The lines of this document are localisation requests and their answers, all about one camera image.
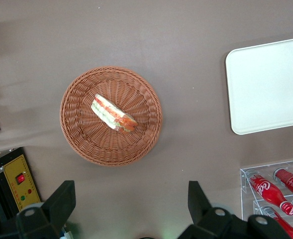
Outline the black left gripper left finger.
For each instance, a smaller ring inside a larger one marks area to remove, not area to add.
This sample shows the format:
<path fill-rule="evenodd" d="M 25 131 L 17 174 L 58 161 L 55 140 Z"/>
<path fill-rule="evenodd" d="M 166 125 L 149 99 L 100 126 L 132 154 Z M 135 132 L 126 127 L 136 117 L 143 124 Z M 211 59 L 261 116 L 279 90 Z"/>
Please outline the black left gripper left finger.
<path fill-rule="evenodd" d="M 29 205 L 16 216 L 19 238 L 58 239 L 75 206 L 75 182 L 66 180 L 43 204 Z"/>

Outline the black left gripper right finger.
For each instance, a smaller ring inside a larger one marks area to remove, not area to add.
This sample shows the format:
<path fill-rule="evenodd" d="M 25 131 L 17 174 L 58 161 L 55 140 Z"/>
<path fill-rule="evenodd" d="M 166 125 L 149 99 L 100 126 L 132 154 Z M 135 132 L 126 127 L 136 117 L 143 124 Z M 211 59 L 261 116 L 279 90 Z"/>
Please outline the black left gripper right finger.
<path fill-rule="evenodd" d="M 188 185 L 188 209 L 193 223 L 180 239 L 247 239 L 247 223 L 228 210 L 213 207 L 197 181 Z"/>

